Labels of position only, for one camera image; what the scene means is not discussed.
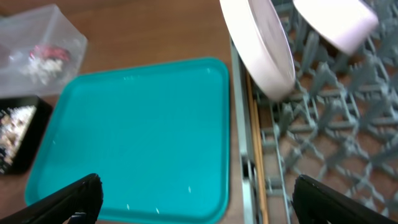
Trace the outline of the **small pink bowl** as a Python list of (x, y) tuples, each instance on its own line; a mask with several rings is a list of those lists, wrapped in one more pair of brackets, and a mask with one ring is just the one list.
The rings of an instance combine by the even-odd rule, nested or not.
[(377, 14), (361, 0), (294, 0), (299, 14), (324, 39), (353, 55), (379, 25)]

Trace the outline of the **foil-like white paper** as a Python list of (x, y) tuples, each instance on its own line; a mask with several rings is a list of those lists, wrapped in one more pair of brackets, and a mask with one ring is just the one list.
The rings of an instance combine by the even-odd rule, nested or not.
[(21, 69), (21, 73), (35, 83), (40, 81), (47, 85), (55, 80), (63, 72), (63, 61), (60, 59), (32, 58), (29, 63)]

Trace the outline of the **grey dishwasher rack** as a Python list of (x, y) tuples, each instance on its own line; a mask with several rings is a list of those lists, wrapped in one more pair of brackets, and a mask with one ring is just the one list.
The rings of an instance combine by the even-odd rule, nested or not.
[[(397, 220), (397, 2), (369, 1), (379, 26), (357, 53), (333, 50), (294, 8), (274, 1), (289, 36), (295, 88), (275, 103), (252, 83), (257, 103), (269, 223), (297, 223), (295, 180), (305, 174)], [(245, 223), (262, 223), (246, 73), (235, 47), (234, 98)]]

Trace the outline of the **clear plastic bin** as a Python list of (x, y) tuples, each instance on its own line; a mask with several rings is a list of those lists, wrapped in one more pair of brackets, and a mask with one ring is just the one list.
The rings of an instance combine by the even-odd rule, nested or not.
[(50, 4), (1, 19), (1, 96), (56, 95), (74, 79), (88, 39)]

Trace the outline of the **wooden chopstick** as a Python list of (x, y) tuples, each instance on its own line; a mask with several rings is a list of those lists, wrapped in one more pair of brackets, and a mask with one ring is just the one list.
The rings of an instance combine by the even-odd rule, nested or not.
[[(250, 112), (250, 120), (251, 120), (251, 134), (252, 134), (252, 145), (254, 149), (254, 162), (255, 166), (258, 165), (257, 163), (257, 152), (256, 152), (256, 137), (255, 137), (255, 132), (254, 132), (254, 110), (253, 110), (253, 104), (254, 100), (252, 97), (252, 83), (251, 83), (251, 76), (250, 74), (246, 73), (246, 86), (247, 86), (247, 91), (248, 91), (248, 104), (249, 104), (249, 112)], [(258, 169), (256, 167), (256, 174), (257, 174), (257, 185), (258, 185)], [(259, 197), (259, 208), (260, 208), (260, 195), (259, 195), (259, 185), (257, 187), (257, 196)]]
[(263, 163), (263, 154), (262, 154), (262, 142), (261, 142), (261, 133), (259, 126), (259, 115), (257, 103), (254, 101), (253, 104), (254, 110), (254, 132), (256, 137), (256, 152), (257, 152), (257, 163), (256, 166), (258, 169), (258, 185), (259, 185), (259, 195), (260, 195), (260, 208), (262, 212), (263, 224), (269, 223), (268, 209), (267, 209), (267, 194), (266, 194), (266, 181), (265, 181), (265, 173), (264, 173), (264, 163)]

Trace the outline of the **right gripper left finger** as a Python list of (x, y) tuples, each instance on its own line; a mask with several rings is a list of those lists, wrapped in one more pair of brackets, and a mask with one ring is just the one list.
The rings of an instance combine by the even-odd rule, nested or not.
[(102, 182), (98, 174), (92, 173), (1, 219), (1, 224), (94, 224), (102, 204)]

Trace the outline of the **food scraps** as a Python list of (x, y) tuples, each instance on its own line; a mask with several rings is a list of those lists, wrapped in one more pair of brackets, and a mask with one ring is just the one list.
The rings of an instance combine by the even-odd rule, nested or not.
[(35, 106), (1, 109), (1, 174), (9, 171), (15, 163), (36, 110)]

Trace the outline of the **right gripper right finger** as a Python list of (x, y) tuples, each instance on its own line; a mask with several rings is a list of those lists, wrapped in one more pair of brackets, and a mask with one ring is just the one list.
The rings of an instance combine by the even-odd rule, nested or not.
[(296, 178), (292, 196), (300, 224), (397, 224), (307, 175)]

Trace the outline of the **black bin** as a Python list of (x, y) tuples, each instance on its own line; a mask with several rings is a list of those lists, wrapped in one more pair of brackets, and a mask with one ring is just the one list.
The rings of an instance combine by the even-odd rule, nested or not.
[(37, 110), (22, 140), (15, 163), (9, 171), (2, 175), (21, 174), (29, 169), (53, 111), (53, 107), (50, 104), (35, 95), (1, 99), (1, 109), (20, 106), (35, 106)]

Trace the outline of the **red wrapper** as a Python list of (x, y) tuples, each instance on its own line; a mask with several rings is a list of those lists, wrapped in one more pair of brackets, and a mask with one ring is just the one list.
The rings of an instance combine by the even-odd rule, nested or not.
[(31, 59), (41, 58), (44, 60), (70, 60), (70, 52), (56, 45), (36, 45), (29, 53)]

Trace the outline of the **teal tray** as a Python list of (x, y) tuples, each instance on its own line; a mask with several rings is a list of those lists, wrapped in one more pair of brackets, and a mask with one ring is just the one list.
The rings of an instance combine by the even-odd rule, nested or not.
[(101, 220), (216, 223), (229, 201), (229, 73), (199, 58), (83, 75), (63, 90), (28, 205), (96, 173)]

